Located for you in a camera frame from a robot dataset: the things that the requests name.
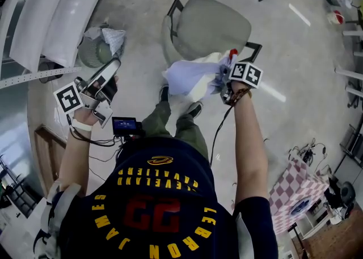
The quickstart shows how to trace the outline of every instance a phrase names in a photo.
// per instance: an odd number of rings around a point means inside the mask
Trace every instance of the navy jersey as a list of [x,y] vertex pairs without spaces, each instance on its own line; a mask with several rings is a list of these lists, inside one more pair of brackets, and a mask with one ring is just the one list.
[[[244,200],[236,212],[257,233],[254,249],[264,244],[268,256],[255,258],[277,258],[268,201]],[[62,258],[239,258],[235,218],[217,202],[209,162],[171,138],[126,143],[106,182],[73,201],[59,245]]]

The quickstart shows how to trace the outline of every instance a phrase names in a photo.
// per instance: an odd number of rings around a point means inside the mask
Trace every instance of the concrete floor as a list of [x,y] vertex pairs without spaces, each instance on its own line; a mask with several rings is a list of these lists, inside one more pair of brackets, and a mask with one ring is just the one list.
[[[163,17],[174,0],[100,0],[91,24],[104,20],[115,29],[127,31],[127,44],[118,72],[119,91],[112,108],[115,116],[136,117],[141,121],[154,109],[159,88],[163,83],[162,70],[166,63],[160,45]],[[344,28],[333,26],[326,19],[330,10],[324,0],[218,0],[244,15],[252,25],[250,41],[263,45],[256,65],[264,70],[263,86],[254,91],[253,101],[264,138],[269,149],[280,154],[295,145],[302,147],[315,137],[327,146],[327,159],[320,165],[338,165],[342,153],[339,147],[348,125],[357,124],[360,109],[348,109],[349,97],[344,91],[345,77],[335,74],[334,68],[354,69],[351,37],[343,37]],[[295,7],[308,20],[308,25],[292,9]],[[355,9],[342,10],[347,20],[356,19]],[[92,71],[83,69],[84,78]],[[29,85],[29,122],[39,122],[61,136],[67,135],[65,116],[58,115],[52,96],[53,89],[74,79],[65,75],[53,84],[34,81]],[[167,129],[175,132],[175,122],[187,108],[182,97],[172,97],[172,116]],[[215,131],[227,107],[219,96],[203,101],[204,110],[196,123],[206,139],[209,152]],[[213,173],[219,202],[231,211],[236,180],[234,155],[234,117],[231,114],[220,131],[214,150]],[[112,138],[111,123],[101,129],[95,126],[93,139]],[[109,159],[115,148],[91,146],[90,155]],[[320,161],[317,151],[313,169]],[[102,163],[90,159],[94,172],[103,178],[111,173],[115,160]],[[90,174],[88,192],[102,180]]]

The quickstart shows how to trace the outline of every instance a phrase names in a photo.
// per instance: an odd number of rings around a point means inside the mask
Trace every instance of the bracelet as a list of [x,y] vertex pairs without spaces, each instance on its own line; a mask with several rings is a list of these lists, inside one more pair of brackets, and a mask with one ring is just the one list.
[[247,88],[247,89],[240,89],[237,93],[235,93],[233,96],[232,96],[232,99],[231,99],[231,103],[230,105],[231,106],[235,106],[237,104],[237,102],[245,95],[245,94],[248,94],[250,96],[250,98],[252,98],[252,93],[250,91],[251,88]]
[[75,128],[78,128],[80,130],[87,131],[87,132],[91,132],[92,127],[93,127],[91,125],[87,125],[87,124],[83,124],[81,122],[78,122],[76,119],[73,119],[72,126],[75,127]]

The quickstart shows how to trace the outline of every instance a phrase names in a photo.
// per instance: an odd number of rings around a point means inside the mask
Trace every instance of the small monitor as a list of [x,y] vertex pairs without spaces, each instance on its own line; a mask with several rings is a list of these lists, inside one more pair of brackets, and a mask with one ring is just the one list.
[[142,126],[135,118],[112,117],[112,128],[115,136],[141,135]]

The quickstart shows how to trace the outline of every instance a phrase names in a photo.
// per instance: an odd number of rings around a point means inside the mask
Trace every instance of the red number 23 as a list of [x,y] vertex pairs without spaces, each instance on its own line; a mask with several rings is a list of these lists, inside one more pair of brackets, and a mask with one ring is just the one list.
[[138,213],[141,213],[141,210],[146,210],[147,204],[154,206],[153,232],[179,232],[179,215],[169,216],[170,223],[168,225],[163,224],[165,213],[178,213],[180,211],[180,201],[176,198],[158,198],[155,201],[152,196],[136,195],[129,200],[126,206],[124,225],[139,230],[148,230],[151,215],[141,214],[138,221],[134,220],[135,212],[138,210]]

